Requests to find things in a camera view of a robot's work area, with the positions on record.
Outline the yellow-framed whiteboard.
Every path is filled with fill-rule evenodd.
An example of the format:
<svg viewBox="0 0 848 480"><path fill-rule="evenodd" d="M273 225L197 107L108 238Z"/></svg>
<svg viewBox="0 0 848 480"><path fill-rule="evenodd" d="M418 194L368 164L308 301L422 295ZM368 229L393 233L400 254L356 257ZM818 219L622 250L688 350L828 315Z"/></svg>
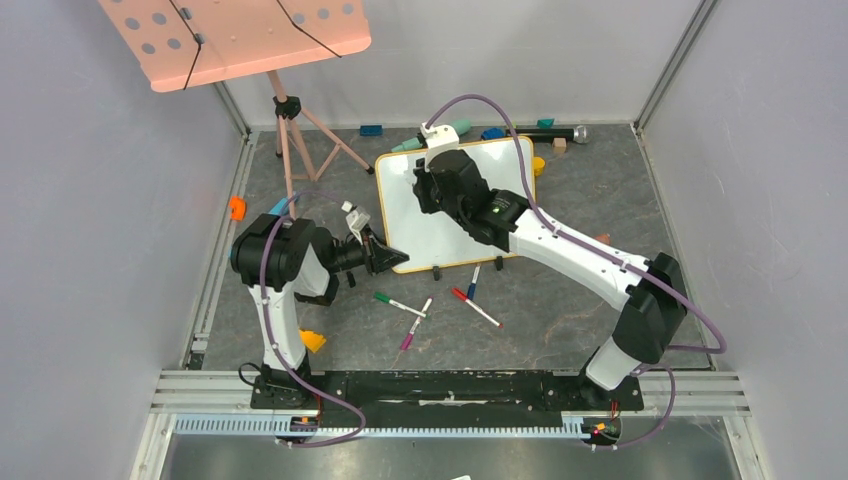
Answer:
<svg viewBox="0 0 848 480"><path fill-rule="evenodd" d="M464 143L459 149L469 154L491 188L506 189L524 195L519 174L518 155L524 155L524 171L530 191L536 192L533 172L534 145L521 136ZM394 267L398 274L427 271L434 266L448 268L508 257L502 250L473 240L443 212L425 214L413 193L415 161L423 150L389 153L376 160L377 192L386 242L402 251L409 260Z"/></svg>

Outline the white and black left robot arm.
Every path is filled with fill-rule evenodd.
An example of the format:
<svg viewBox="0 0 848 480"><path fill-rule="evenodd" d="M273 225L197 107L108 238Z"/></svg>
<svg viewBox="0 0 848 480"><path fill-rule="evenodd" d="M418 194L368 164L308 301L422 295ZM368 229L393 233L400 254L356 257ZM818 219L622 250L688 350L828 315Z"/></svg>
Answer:
<svg viewBox="0 0 848 480"><path fill-rule="evenodd" d="M369 214L350 212L345 221L349 233L339 239L312 220L289 221L265 213L231 248L231 267L248 288L261 321L261 384L275 387L290 407L306 405L314 394L296 304L329 306L335 300L340 273L362 266L368 274L377 275L410 259L371 228Z"/></svg>

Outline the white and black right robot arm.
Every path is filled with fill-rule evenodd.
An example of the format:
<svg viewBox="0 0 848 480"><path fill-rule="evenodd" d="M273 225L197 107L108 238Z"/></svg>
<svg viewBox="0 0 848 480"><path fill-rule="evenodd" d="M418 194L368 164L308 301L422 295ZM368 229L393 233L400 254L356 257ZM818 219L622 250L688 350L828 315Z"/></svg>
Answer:
<svg viewBox="0 0 848 480"><path fill-rule="evenodd" d="M613 333L581 370L577 392L585 405L606 406L627 376L662 358L690 311L676 259L631 255L555 223L530 199L490 187L460 149L416 160L413 175L423 213L447 216L477 243L563 274L619 312Z"/></svg>

